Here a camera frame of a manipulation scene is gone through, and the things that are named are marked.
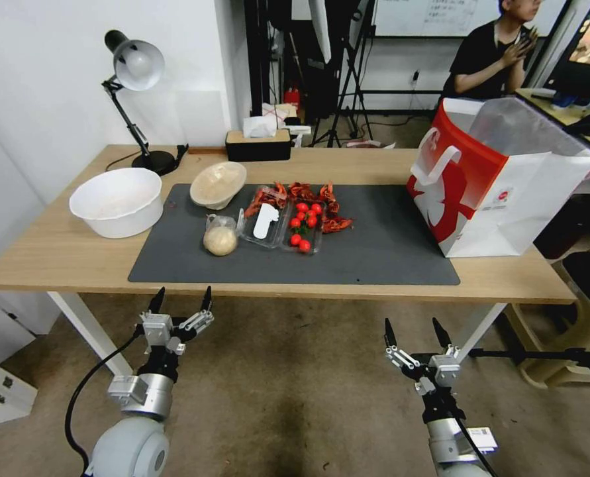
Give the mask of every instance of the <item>table leg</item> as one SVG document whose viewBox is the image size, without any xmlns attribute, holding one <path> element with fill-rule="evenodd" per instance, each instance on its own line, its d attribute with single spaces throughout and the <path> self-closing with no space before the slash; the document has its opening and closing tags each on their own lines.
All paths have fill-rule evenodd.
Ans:
<svg viewBox="0 0 590 477">
<path fill-rule="evenodd" d="M 70 320 L 74 328 L 83 335 L 89 346 L 100 356 L 105 358 L 108 354 L 116 351 L 116 346 L 107 336 L 105 330 L 96 321 L 87 305 L 78 296 L 78 293 L 58 293 L 48 291 L 50 298 L 58 305 L 63 314 Z M 107 367 L 117 376 L 131 375 L 132 369 L 124 356 L 118 354 L 107 363 Z"/>
<path fill-rule="evenodd" d="M 506 306 L 506 303 L 496 303 L 486 314 L 484 314 L 484 310 L 480 310 L 466 321 L 462 330 L 452 343 L 454 346 L 460 347 L 458 362 L 462 362 L 467 357 L 469 351 L 476 346 L 480 338 L 482 338 Z"/>
</svg>

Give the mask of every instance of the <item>lamp arm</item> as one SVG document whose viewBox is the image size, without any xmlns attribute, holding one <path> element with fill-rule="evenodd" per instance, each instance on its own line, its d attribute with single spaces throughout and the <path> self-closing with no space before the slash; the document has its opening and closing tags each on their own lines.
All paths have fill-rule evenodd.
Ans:
<svg viewBox="0 0 590 477">
<path fill-rule="evenodd" d="M 107 92 L 107 94 L 111 98 L 111 101 L 114 103 L 114 106 L 116 107 L 116 109 L 118 109 L 118 112 L 123 117 L 123 120 L 127 124 L 127 129 L 129 130 L 131 135 L 134 137 L 134 139 L 136 140 L 136 142 L 140 146 L 140 151 L 142 153 L 142 159 L 144 161 L 144 165 L 147 168 L 151 168 L 152 163 L 151 163 L 151 155 L 149 154 L 149 142 L 148 142 L 146 136 L 144 134 L 142 134 L 142 131 L 136 125 L 136 123 L 132 123 L 132 121 L 129 119 L 129 116 L 127 116 L 127 113 L 125 113 L 123 107 L 119 103 L 118 98 L 116 97 L 116 92 L 120 91 L 123 88 L 123 85 L 121 85 L 120 83 L 117 83 L 115 80 L 116 80 L 116 76 L 114 75 L 111 78 L 109 78 L 108 80 L 103 81 L 103 83 L 102 83 L 103 88 L 105 88 L 105 91 Z"/>
</svg>

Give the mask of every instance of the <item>desk lamp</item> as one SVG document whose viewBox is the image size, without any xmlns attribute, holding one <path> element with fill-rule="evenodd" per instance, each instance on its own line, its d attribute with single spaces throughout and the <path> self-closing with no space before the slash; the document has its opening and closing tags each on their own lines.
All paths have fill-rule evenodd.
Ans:
<svg viewBox="0 0 590 477">
<path fill-rule="evenodd" d="M 132 91 L 144 91 L 153 87 L 164 71 L 162 53 L 154 45 L 140 40 L 130 40 L 118 30 L 107 32 L 105 45 L 114 54 L 115 74 L 103 81 L 103 87 L 140 146 L 141 154 L 134 159 L 131 166 L 144 167 L 160 176 L 168 174 L 177 167 L 173 155 L 165 151 L 149 151 L 147 138 L 138 126 L 131 122 L 116 98 L 116 92 L 124 87 Z"/>
</svg>

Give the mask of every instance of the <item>person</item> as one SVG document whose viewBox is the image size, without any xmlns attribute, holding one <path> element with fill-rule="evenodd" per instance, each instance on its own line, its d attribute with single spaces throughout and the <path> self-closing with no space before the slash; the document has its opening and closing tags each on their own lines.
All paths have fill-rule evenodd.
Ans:
<svg viewBox="0 0 590 477">
<path fill-rule="evenodd" d="M 537 30 L 524 24 L 535 18 L 541 2 L 499 0 L 500 18 L 476 28 L 460 45 L 443 96 L 490 99 L 522 86 L 538 38 Z"/>
</svg>

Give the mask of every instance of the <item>red tomato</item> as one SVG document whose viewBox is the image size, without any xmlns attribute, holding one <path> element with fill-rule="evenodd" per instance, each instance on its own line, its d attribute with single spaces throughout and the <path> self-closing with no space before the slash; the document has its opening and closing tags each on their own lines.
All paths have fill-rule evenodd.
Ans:
<svg viewBox="0 0 590 477">
<path fill-rule="evenodd" d="M 301 253 L 310 252 L 310 242 L 307 240 L 302 240 L 301 242 L 299 242 L 299 252 L 301 252 Z"/>
</svg>

